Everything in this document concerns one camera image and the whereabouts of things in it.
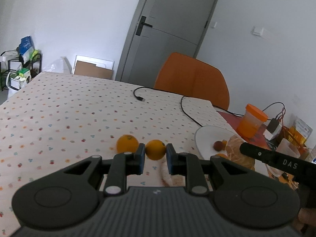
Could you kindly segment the person's right hand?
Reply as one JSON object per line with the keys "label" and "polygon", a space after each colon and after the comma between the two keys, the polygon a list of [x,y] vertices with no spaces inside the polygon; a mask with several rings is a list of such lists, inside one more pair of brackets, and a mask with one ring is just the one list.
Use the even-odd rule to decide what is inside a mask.
{"label": "person's right hand", "polygon": [[301,208],[291,226],[302,236],[315,236],[316,210]]}

